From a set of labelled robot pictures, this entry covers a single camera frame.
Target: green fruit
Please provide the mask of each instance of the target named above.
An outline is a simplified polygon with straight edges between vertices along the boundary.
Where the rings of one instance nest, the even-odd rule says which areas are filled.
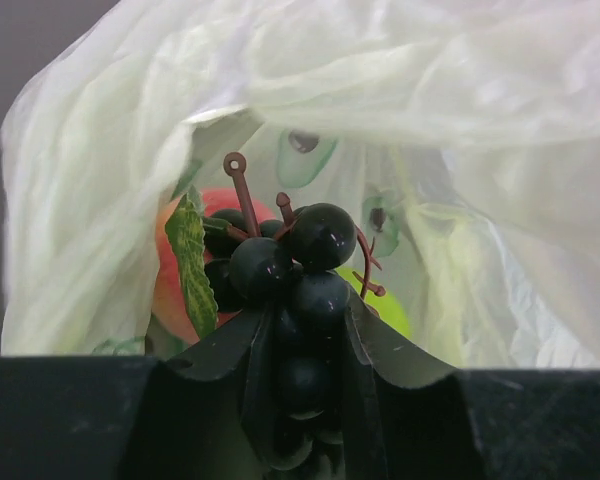
[[[336,269],[338,275],[344,278],[347,282],[360,292],[362,283],[353,276],[354,270],[349,267],[339,267]],[[405,313],[398,299],[387,290],[387,293],[382,297],[376,297],[372,292],[368,292],[365,296],[365,303],[376,309],[378,316],[393,328],[396,332],[406,338],[411,338],[411,325],[409,318]]]

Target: brown stem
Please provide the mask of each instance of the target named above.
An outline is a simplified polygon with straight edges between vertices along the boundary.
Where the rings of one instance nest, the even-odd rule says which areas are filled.
[[[358,272],[353,272],[353,276],[356,277],[360,283],[364,283],[364,278]],[[387,294],[387,291],[382,285],[378,285],[372,281],[367,282],[367,287],[376,297],[383,297]]]
[[[253,208],[247,181],[244,178],[244,172],[247,170],[247,159],[241,153],[232,152],[224,157],[223,166],[226,174],[233,179],[233,185],[238,195],[238,201],[240,202],[240,209],[247,224],[247,233],[250,237],[259,237],[260,227],[258,226],[258,219]]]
[[[378,311],[375,308],[373,308],[371,305],[369,305],[368,303],[367,303],[367,308],[369,310],[371,310],[376,317],[380,318],[380,314],[378,313]]]
[[[287,233],[289,233],[291,231],[291,229],[293,228],[293,226],[295,225],[295,223],[296,222],[294,220],[294,222],[291,225],[289,225],[289,226],[285,225],[284,227],[282,227],[280,230],[278,230],[276,232],[276,234],[273,236],[273,239],[276,242],[279,241],[282,237],[284,237]]]
[[[276,205],[280,208],[282,214],[282,220],[287,227],[293,225],[296,220],[296,216],[293,214],[293,208],[291,208],[291,199],[289,195],[284,192],[280,192],[276,197]]]
[[[242,230],[234,227],[233,225],[229,225],[227,227],[227,236],[238,242],[244,242],[247,238],[249,238],[247,232],[243,232]]]
[[[360,290],[360,298],[364,300],[364,297],[367,295],[367,290],[369,290],[370,282],[371,282],[371,265],[375,265],[380,270],[382,267],[378,263],[378,261],[373,258],[373,247],[375,247],[375,239],[373,241],[373,245],[369,248],[369,244],[367,243],[367,239],[360,230],[359,227],[356,226],[356,230],[358,232],[358,244],[362,249],[362,254],[364,255],[364,277],[362,278],[362,289]]]

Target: artificial grape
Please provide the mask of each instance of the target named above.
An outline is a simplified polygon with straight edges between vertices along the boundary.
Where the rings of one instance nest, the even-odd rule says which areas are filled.
[[[236,210],[235,208],[223,208],[212,214],[210,218],[219,218],[242,231],[247,230],[244,215],[240,210]],[[204,246],[207,247],[209,253],[215,258],[229,258],[240,244],[240,242],[228,237],[226,234],[215,232],[205,234],[203,241]]]
[[[284,222],[272,218],[271,220],[265,220],[260,224],[260,233],[263,237],[273,238],[282,227],[284,227]]]
[[[275,300],[292,278],[293,260],[272,238],[246,239],[229,261],[229,279],[249,302]]]
[[[211,260],[204,266],[204,274],[209,279],[219,313],[237,312],[244,306],[244,299],[236,292],[229,280],[228,259]]]
[[[306,349],[309,344],[307,336],[298,325],[298,321],[284,306],[280,306],[276,312],[274,332],[276,346],[283,352],[298,352]]]
[[[342,208],[317,203],[305,208],[289,234],[294,259],[308,272],[331,270],[344,264],[356,248],[357,231]]]
[[[342,325],[349,284],[333,272],[304,275],[291,291],[290,312],[307,330],[329,336]]]
[[[299,467],[286,472],[276,472],[272,480],[331,480],[333,466],[324,452],[311,452]]]
[[[294,262],[294,264],[293,264],[293,278],[295,280],[300,280],[302,278],[302,275],[304,275],[304,268],[302,267],[302,264]]]
[[[322,443],[342,445],[342,416],[338,409],[329,409],[311,420],[310,429]]]
[[[316,454],[324,453],[331,461],[331,475],[333,480],[344,480],[344,448],[342,445],[329,445],[314,442]]]
[[[281,471],[292,470],[309,458],[313,440],[300,422],[280,416],[274,425],[273,447],[278,459],[270,466]]]
[[[293,215],[298,218],[300,216],[300,214],[304,211],[304,209],[307,208],[307,206],[305,205],[304,207],[298,207],[293,211]]]
[[[328,406],[333,390],[327,365],[313,357],[294,357],[279,367],[280,407],[291,418],[315,418]]]

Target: translucent plastic bag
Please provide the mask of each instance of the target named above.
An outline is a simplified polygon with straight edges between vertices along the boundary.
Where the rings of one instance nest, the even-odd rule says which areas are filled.
[[[123,0],[2,143],[4,354],[141,352],[157,214],[240,150],[265,203],[385,210],[434,355],[600,365],[600,0]]]

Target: artificial leaf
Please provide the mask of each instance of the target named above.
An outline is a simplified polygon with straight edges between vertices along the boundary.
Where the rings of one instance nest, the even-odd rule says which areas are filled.
[[[204,228],[202,216],[189,198],[182,197],[165,224],[180,275],[180,288],[187,315],[202,339],[216,327],[218,306],[204,274]]]
[[[222,218],[203,217],[202,226],[206,234],[225,236],[228,235],[227,230],[231,223]]]

